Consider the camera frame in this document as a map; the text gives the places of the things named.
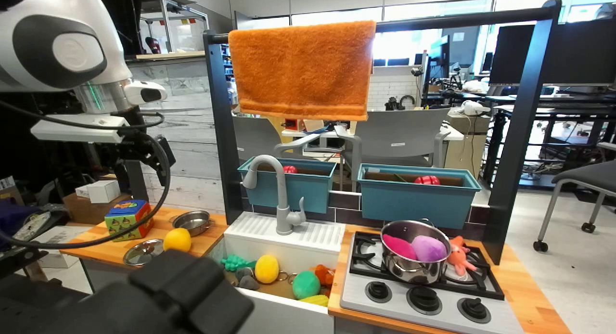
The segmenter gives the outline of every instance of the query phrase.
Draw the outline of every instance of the teal toy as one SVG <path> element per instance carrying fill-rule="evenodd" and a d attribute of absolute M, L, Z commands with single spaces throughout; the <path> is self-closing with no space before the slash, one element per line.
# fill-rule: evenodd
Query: teal toy
<path fill-rule="evenodd" d="M 229 255 L 228 258 L 223 258 L 220 260 L 220 263 L 224 264 L 225 270 L 228 272 L 235 272 L 237 269 L 241 268 L 255 268 L 257 265 L 257 261 L 247 262 L 242 257 L 238 255 Z"/>
<path fill-rule="evenodd" d="M 313 272 L 301 272 L 293 280 L 295 299 L 304 299 L 319 294 L 321 283 Z"/>

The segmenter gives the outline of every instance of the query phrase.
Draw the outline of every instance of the colorful cube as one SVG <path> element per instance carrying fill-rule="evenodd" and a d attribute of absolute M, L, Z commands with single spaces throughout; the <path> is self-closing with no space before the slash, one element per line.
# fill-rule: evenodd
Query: colorful cube
<path fill-rule="evenodd" d="M 105 215 L 105 223 L 107 224 L 109 234 L 112 235 L 122 229 L 127 229 L 130 225 L 143 220 L 143 217 L 148 213 L 150 213 L 150 203 L 145 200 L 127 200 L 117 203 L 109 213 Z M 151 219 L 149 222 L 137 227 L 137 229 L 134 229 L 130 233 L 115 238 L 114 242 L 145 238 L 153 224 L 154 220 Z"/>

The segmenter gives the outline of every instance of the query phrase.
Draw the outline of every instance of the small saucepan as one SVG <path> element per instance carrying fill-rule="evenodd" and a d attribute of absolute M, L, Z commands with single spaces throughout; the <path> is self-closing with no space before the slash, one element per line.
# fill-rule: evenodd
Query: small saucepan
<path fill-rule="evenodd" d="M 205 232 L 209 227 L 212 227 L 214 222 L 209 219 L 207 211 L 191 211 L 181 214 L 173 220 L 173 228 L 185 228 L 195 237 Z"/>
<path fill-rule="evenodd" d="M 442 231 L 422 222 L 400 220 L 390 222 L 383 227 L 381 230 L 381 240 L 384 234 L 406 240 L 409 243 L 413 242 L 413 239 L 418 235 L 427 235 L 428 237 L 438 239 L 447 249 L 447 255 L 441 260 L 420 262 L 398 255 L 383 242 L 383 263 L 385 263 L 387 270 L 398 277 L 398 279 L 404 282 L 427 284 L 438 281 L 445 272 L 447 267 L 445 262 L 449 254 L 451 254 L 451 244 Z"/>

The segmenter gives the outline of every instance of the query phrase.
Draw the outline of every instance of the white brick wall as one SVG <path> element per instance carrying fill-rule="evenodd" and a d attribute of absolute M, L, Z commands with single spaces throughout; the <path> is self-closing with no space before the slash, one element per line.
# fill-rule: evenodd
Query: white brick wall
<path fill-rule="evenodd" d="M 421 86 L 421 83 L 418 77 L 410 74 L 410 70 L 407 66 L 376 67 L 370 77 L 368 112 L 385 110 L 389 97 L 400 100 L 403 95 L 412 95 L 418 102 L 417 85 Z M 404 100 L 404 106 L 408 108 L 409 104 L 409 100 Z"/>

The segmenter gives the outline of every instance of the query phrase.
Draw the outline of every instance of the pot lid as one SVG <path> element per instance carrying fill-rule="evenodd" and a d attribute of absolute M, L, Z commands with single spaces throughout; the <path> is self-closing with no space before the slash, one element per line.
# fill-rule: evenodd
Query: pot lid
<path fill-rule="evenodd" d="M 163 253 L 163 239 L 150 239 L 136 244 L 124 255 L 127 266 L 142 266 Z"/>

